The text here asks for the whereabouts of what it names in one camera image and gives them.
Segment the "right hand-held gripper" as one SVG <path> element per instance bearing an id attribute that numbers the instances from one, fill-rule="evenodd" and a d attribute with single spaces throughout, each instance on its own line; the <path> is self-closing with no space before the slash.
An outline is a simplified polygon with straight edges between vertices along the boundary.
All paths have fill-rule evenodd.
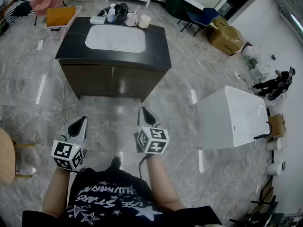
<path id="1" fill-rule="evenodd" d="M 150 109 L 142 106 L 137 118 L 137 143 L 146 154 L 163 154 L 168 143 L 169 134 L 159 119 Z"/>

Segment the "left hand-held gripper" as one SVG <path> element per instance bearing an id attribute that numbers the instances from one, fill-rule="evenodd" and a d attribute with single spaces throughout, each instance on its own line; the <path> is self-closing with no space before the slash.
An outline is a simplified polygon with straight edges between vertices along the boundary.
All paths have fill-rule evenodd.
<path id="1" fill-rule="evenodd" d="M 59 168 L 69 172 L 79 172 L 83 168 L 87 123 L 86 116 L 68 121 L 53 141 L 51 156 Z"/>

